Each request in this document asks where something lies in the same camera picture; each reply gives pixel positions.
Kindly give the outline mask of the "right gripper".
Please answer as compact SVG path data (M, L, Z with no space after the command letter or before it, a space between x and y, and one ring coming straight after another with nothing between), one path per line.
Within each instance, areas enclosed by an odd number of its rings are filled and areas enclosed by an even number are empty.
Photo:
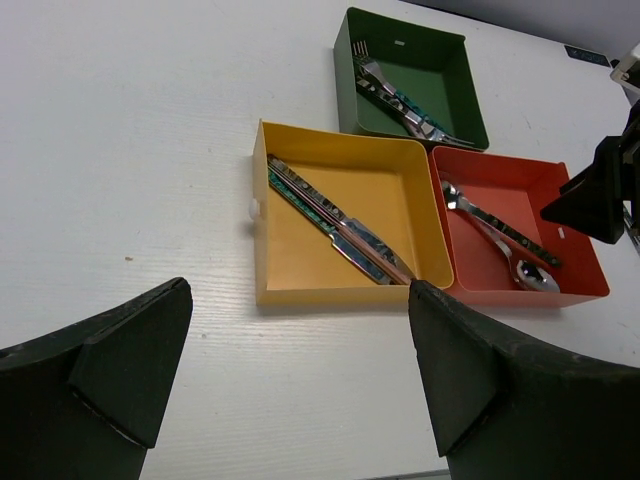
M559 197L541 209L541 218L570 227L606 244L624 233L639 234L639 101L621 136L607 136L594 160L559 188Z

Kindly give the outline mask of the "pink handled fork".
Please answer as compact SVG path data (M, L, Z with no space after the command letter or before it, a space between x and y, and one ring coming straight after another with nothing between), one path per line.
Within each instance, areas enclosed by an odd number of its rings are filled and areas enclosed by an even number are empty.
M352 55L357 58L368 58L369 51L365 40L354 41L351 44Z

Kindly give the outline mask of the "right blue corner label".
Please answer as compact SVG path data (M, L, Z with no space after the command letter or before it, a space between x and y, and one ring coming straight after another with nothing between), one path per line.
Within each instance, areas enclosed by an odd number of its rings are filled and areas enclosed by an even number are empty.
M610 62L608 58L601 53L581 49L571 45L564 45L564 48L566 50L567 55L572 59L592 63L595 65L604 66L606 68L610 67Z

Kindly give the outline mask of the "green handled fork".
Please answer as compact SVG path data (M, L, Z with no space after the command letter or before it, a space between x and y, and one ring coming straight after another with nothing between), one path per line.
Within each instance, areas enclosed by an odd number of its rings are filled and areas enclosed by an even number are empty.
M407 95L386 80L377 61L362 53L353 53L352 62L357 90L398 120L411 136L433 142L456 141Z

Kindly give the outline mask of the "pink handled spoon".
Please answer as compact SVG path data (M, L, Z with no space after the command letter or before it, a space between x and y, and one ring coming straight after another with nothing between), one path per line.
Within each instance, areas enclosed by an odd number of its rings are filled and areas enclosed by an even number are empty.
M440 184L447 209L465 212L474 227L496 245L506 257L509 272L520 288L539 292L560 292L559 285L549 272L512 250L495 229L471 212L469 201L457 187L446 180L441 180Z

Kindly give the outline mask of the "black handled spoon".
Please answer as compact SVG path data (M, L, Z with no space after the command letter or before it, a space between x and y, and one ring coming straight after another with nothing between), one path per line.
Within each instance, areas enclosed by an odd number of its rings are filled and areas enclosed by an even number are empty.
M488 226L491 230L509 238L550 266L560 267L562 265L562 262L557 256L495 215L490 214L473 204L458 187L449 181L441 180L440 184L445 205L448 209L461 210L468 213L476 220L479 220L482 224Z

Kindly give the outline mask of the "green container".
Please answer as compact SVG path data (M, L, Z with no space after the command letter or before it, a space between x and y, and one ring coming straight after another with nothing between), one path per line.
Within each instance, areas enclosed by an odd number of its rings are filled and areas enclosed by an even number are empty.
M356 89L351 44L358 40L367 42L369 57L378 62L387 81L447 133L475 144L466 149L488 149L465 37L356 7L347 9L333 49L341 132L413 137Z

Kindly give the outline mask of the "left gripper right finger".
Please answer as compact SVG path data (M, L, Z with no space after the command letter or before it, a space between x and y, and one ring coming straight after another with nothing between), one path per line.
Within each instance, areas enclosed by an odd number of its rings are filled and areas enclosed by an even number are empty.
M438 454L455 479L635 479L639 371L584 356L416 280L408 313Z

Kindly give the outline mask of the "yellow container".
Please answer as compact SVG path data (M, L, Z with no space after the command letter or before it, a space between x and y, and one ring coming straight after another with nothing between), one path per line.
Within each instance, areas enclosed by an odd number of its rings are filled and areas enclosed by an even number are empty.
M270 187L270 155L377 234L416 278L440 289L453 285L427 152L420 143L262 120L253 151L257 305L404 305L409 296L406 286L369 279Z

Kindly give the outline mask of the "black handled fork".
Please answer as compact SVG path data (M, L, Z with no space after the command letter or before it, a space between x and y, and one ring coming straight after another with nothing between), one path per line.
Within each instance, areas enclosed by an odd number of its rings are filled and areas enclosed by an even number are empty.
M471 148L471 141L447 133L431 116L400 91L387 92L379 82L357 74L356 89L389 116L395 118L414 138L457 147Z

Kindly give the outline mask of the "red container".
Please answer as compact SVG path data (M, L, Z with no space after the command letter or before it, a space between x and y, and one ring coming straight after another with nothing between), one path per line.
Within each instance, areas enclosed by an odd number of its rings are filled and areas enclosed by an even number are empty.
M455 280L448 292L468 305L560 308L609 295L591 240L547 222L540 211L568 181L564 163L551 163L439 146L428 155L432 183L451 182L484 211L546 248L561 262L549 271L559 292L526 291L509 272L505 255L471 222L435 194Z

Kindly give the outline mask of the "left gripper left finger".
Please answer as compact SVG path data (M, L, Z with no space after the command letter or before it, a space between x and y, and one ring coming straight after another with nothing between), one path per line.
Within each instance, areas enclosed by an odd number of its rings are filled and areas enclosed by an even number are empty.
M4 479L137 479L156 446L193 311L171 279L1 351Z

